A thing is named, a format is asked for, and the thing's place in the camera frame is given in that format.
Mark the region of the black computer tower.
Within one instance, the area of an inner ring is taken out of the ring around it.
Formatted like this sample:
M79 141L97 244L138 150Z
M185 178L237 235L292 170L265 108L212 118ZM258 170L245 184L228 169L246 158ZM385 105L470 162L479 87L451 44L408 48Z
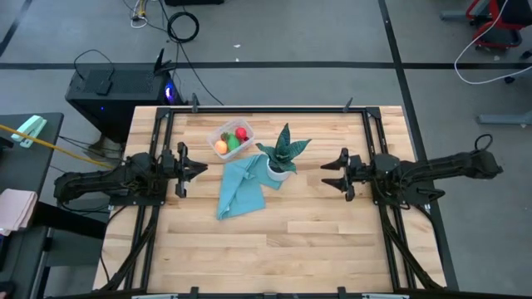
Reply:
M183 103L163 56L152 64L75 64L66 101L107 139L124 143L137 106Z

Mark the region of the red and black chair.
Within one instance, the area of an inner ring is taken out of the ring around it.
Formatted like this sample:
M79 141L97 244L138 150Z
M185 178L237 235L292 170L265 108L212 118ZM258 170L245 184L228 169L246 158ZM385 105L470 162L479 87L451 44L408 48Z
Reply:
M465 16L476 26L477 48L508 49L519 46L520 32L532 26L532 5L529 0L473 0Z

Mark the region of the teal cloth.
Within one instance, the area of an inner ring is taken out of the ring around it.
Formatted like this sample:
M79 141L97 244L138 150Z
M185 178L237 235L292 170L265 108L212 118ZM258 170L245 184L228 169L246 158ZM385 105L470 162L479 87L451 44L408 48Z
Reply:
M282 183L268 176L268 156L256 154L224 166L216 213L218 220L265 208L262 187L278 190Z

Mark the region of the black table frame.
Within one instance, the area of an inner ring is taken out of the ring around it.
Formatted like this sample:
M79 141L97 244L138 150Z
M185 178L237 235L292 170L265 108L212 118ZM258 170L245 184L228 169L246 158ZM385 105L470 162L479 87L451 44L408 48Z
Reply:
M208 169L187 185L187 196L169 191L160 211L148 289L150 292L324 293L389 292L389 263L378 207L370 188L356 198L325 184L324 165L342 148L369 159L367 142L386 144L391 154L413 159L399 106L383 106L380 120L323 106L274 109L266 106L207 107L175 116L171 147L184 142L190 158ZM224 123L244 119L259 143L273 145L288 125L308 147L295 162L296 174L280 189L264 188L264 209L235 218L216 218L224 170L207 138Z

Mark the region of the green snake plant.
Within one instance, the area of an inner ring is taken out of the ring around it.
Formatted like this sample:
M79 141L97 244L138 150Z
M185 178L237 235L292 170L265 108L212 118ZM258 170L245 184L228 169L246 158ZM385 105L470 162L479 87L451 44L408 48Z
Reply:
M275 146L267 146L262 143L256 143L255 145L268 156L268 166L274 173L296 173L297 168L293 159L299 156L310 142L311 139L292 142L289 125L286 123L278 136Z

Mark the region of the mint green stapler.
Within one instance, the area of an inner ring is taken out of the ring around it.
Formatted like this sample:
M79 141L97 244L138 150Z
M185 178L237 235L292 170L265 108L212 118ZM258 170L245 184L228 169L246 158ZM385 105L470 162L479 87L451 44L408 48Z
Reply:
M46 124L47 120L44 119L42 116L33 115L32 117L27 119L22 125L20 125L17 128L17 131L29 135L33 138L37 138ZM16 143L19 143L21 147L26 149L30 148L33 144L32 140L29 140L26 137L17 134L12 134L11 139Z

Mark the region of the pink folded cloth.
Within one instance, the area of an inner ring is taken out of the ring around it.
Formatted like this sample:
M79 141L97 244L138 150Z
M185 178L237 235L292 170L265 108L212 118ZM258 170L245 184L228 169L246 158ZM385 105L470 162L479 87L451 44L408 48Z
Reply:
M34 191L5 189L0 193L0 235L27 227L38 201Z

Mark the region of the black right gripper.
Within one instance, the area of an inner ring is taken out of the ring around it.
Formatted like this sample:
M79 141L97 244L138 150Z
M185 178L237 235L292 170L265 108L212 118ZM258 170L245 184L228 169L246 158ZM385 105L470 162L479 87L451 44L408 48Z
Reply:
M364 163L360 155L351 155L348 158L348 149L342 148L339 157L333 162L321 165L321 169L341 169L347 167L348 179L322 179L322 182L328 184L341 192L348 191L348 183L368 183L374 180L373 160Z

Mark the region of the clear plastic tupperware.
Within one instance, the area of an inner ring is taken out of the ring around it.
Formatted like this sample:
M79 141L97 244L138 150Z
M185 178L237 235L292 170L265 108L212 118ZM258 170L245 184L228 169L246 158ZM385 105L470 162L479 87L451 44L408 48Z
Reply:
M221 140L220 135L224 132L234 135L234 132L238 127L244 127L247 130L249 140L246 142L240 141L240 147L238 147L237 149L231 152L228 151L227 154L224 154L224 155L219 154L214 147L215 142L217 140ZM240 153L244 152L250 145L252 145L254 142L254 139L255 139L255 133L251 125L243 118L236 118L236 119L232 119L229 122L226 122L224 125L220 126L218 129L210 133L207 137L207 142L210 145L210 147L213 149L213 151L222 160L229 161L235 158Z

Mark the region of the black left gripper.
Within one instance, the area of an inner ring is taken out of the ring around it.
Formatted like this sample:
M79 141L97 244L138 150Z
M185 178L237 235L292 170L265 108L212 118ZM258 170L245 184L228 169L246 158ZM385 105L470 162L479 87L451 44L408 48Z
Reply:
M175 158L171 149L163 149L161 152L161 169L165 178L191 181L208 168L207 164L189 159L187 165L190 169L186 173L185 158L188 154L188 148L184 142L179 142L177 144L177 150L179 154L178 159Z

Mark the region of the white plant pot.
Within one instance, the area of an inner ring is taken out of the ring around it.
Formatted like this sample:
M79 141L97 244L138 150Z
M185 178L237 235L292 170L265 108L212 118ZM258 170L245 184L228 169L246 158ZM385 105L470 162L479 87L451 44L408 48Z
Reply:
M274 171L270 167L269 163L270 163L270 159L268 159L268 162L266 163L266 168L267 168L267 175L271 178L271 180L277 181L277 182L283 182L290 176L291 172L289 171L285 171L285 172Z

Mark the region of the black side table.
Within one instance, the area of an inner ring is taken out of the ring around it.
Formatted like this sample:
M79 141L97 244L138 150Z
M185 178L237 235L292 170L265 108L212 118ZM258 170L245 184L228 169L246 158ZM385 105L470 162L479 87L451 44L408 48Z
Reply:
M59 112L38 113L47 120L38 138L55 144L64 115ZM32 114L0 115L0 125L17 129ZM54 150L33 144L25 149L18 144L6 148L0 154L0 193L4 189L20 189L41 193Z

